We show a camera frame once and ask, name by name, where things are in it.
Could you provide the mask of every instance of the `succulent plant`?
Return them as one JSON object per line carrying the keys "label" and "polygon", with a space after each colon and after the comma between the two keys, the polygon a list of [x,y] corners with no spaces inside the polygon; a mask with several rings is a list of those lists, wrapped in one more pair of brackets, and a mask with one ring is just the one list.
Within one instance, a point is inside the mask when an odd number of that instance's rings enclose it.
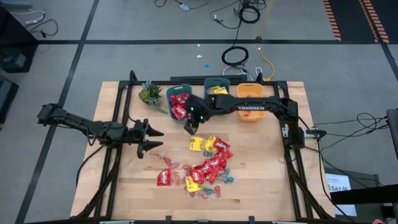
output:
{"label": "succulent plant", "polygon": [[159,112],[167,114],[165,110],[160,108],[160,92],[162,89],[160,88],[160,85],[155,85],[152,84],[152,81],[146,81],[145,83],[142,84],[144,88],[138,93],[138,97],[144,102],[150,105],[151,108],[154,110],[157,110]]}

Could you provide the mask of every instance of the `orange bin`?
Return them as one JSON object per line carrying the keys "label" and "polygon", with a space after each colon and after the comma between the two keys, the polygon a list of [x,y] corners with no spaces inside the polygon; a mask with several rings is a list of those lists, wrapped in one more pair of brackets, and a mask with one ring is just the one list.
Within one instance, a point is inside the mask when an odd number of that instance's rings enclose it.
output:
{"label": "orange bin", "polygon": [[[257,83],[242,83],[236,88],[238,97],[263,97],[264,87]],[[258,121],[266,116],[265,111],[239,111],[239,118],[242,121]]]}

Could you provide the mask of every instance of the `white cable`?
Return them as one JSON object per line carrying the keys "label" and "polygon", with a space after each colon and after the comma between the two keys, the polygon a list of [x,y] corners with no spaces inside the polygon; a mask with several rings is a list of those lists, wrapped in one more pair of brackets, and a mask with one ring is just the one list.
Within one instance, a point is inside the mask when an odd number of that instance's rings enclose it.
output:
{"label": "white cable", "polygon": [[10,12],[10,14],[12,14],[12,15],[28,15],[28,14],[37,13],[37,12],[40,12],[42,14],[42,16],[37,19],[33,19],[31,21],[25,21],[26,25],[32,25],[32,24],[36,24],[36,23],[40,22],[40,20],[44,18],[44,15],[45,15],[44,11],[32,11],[32,12],[24,12],[24,13]]}
{"label": "white cable", "polygon": [[[230,66],[228,65],[227,67],[224,68],[224,70],[223,70],[223,75],[225,75],[225,71],[226,71],[229,67],[230,67]],[[250,73],[244,72],[244,71],[242,70],[242,68],[238,68],[238,69],[241,71],[241,73],[239,73],[239,74],[237,74],[237,75],[249,75],[250,79],[251,79],[252,81],[254,81],[253,76],[252,76]]]}
{"label": "white cable", "polygon": [[257,67],[257,68],[256,68],[256,75],[259,76],[259,73],[257,72],[257,69],[259,69],[260,72],[262,73],[262,68],[260,68],[260,67]]}

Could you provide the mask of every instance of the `plastic bin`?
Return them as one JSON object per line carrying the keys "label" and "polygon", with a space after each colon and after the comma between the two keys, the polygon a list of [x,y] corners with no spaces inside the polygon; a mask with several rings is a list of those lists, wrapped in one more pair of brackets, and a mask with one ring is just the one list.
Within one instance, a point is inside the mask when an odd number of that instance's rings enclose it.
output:
{"label": "plastic bin", "polygon": [[226,78],[207,78],[205,80],[205,101],[208,103],[208,105],[210,105],[211,101],[209,95],[207,94],[207,90],[213,86],[223,86],[229,93],[229,84],[231,84],[231,82]]}
{"label": "plastic bin", "polygon": [[167,89],[166,91],[166,97],[167,97],[167,106],[169,107],[169,115],[171,118],[177,123],[177,124],[185,124],[186,119],[177,119],[175,115],[173,114],[172,111],[172,105],[170,103],[170,96],[172,94],[174,95],[179,95],[181,93],[189,93],[190,95],[192,94],[192,87],[188,84],[183,84],[183,85],[178,85],[178,86],[173,86]]}
{"label": "plastic bin", "polygon": [[[242,83],[236,88],[238,97],[263,97],[262,90],[264,87],[257,83]],[[266,116],[265,111],[250,111],[249,116],[243,116],[244,111],[239,111],[239,118],[242,121],[258,121]]]}

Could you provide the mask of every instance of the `yellow cable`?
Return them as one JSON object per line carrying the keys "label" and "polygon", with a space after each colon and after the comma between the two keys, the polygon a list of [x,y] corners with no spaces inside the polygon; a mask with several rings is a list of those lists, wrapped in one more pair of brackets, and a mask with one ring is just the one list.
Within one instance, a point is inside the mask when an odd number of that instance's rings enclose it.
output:
{"label": "yellow cable", "polygon": [[[269,4],[267,12],[266,12],[266,16],[264,16],[264,21],[262,22],[262,26],[261,26],[259,37],[262,36],[262,33],[264,32],[264,29],[266,28],[266,23],[267,23],[267,20],[268,20],[269,12],[271,11],[273,6],[274,6],[274,0],[271,0],[271,3]],[[265,78],[264,81],[271,81],[271,78],[274,77],[274,75],[275,75],[274,65],[266,58],[264,53],[262,53],[262,50],[260,50],[260,48],[259,48],[257,43],[256,43],[256,47],[257,47],[257,50],[260,52],[261,56],[263,57],[263,59],[271,66],[271,69],[272,69],[271,76]]]}

